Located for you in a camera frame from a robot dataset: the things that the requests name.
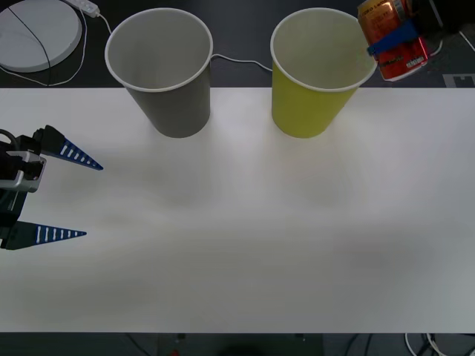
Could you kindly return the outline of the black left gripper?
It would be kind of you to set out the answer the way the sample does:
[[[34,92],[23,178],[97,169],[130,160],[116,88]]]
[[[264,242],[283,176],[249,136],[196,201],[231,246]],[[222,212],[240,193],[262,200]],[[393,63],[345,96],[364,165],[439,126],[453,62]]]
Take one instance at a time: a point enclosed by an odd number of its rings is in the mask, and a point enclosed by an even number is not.
[[[40,152],[67,162],[102,171],[103,167],[82,149],[50,125],[38,129],[33,139]],[[19,250],[85,236],[85,231],[70,230],[49,225],[20,222],[27,192],[1,189],[1,249]]]

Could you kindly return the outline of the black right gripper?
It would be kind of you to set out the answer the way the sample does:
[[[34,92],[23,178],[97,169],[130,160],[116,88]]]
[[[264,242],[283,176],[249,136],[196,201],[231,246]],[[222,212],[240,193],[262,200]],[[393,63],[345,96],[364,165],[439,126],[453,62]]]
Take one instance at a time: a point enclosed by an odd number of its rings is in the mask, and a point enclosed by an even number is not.
[[[392,50],[401,44],[418,39],[419,36],[432,36],[443,31],[444,24],[435,1],[407,0],[405,4],[409,19],[370,45],[367,48],[370,56]]]

